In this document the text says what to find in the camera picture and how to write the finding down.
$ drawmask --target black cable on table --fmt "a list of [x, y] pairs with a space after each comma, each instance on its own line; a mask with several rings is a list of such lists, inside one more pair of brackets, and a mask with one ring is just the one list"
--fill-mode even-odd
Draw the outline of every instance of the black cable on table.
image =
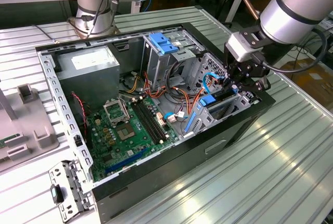
[[55, 40], [55, 39], [53, 39], [51, 36], [49, 36], [49, 34], [47, 34], [41, 27], [39, 27], [39, 26], [37, 26], [37, 25], [32, 25], [32, 26], [34, 26], [34, 27], [36, 27], [37, 29], [39, 29], [40, 31], [42, 31], [43, 32], [43, 34], [44, 35], [46, 35], [47, 36], [47, 38], [49, 38], [50, 40], [52, 40], [54, 43], [60, 43], [58, 40]]

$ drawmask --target aluminum profile table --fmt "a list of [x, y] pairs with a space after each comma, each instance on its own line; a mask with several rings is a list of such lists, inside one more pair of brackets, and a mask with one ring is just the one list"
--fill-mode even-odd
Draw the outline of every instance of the aluminum profile table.
[[[116, 17], [121, 32], [191, 22], [220, 49], [229, 31], [194, 7]], [[41, 26], [59, 41], [77, 39], [67, 23]], [[38, 29], [0, 30], [0, 87], [39, 91], [60, 145], [0, 175], [0, 223], [61, 223], [48, 170], [73, 159], [34, 47]], [[333, 208], [333, 117], [285, 77], [271, 74], [275, 105], [242, 139], [110, 223], [321, 223]], [[73, 223], [99, 223], [92, 210]]]

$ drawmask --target blue plastic clip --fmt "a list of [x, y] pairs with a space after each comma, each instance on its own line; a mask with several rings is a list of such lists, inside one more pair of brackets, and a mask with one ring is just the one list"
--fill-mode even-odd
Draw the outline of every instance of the blue plastic clip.
[[179, 49], [172, 45], [168, 38], [162, 33], [150, 34], [149, 39], [161, 51], [163, 55], [177, 52]]

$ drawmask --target metal bracket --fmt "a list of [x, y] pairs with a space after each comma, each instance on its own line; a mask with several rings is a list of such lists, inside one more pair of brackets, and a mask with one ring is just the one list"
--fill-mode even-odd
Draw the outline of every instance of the metal bracket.
[[62, 221], [68, 222], [95, 204], [91, 192], [83, 193], [81, 184], [88, 183], [78, 160], [62, 161], [48, 172], [51, 194], [58, 205]]

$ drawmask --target blue cable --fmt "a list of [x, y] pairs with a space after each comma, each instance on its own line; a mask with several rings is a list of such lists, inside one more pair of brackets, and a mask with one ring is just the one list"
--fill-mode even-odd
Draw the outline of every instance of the blue cable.
[[203, 78], [202, 78], [203, 87], [207, 91], [207, 93], [210, 94], [209, 88], [206, 85], [206, 76], [212, 76], [216, 79], [224, 79], [224, 77], [219, 77], [217, 74], [215, 74], [213, 72], [208, 72], [208, 73], [203, 75]]
[[150, 3], [151, 3], [151, 0], [149, 0], [149, 4], [147, 5], [147, 7], [145, 8], [145, 10], [144, 10], [144, 12], [146, 12], [147, 11], [147, 9], [149, 8], [149, 6], [150, 6]]
[[173, 115], [172, 112], [168, 112], [164, 115], [164, 119], [166, 120], [169, 116]]

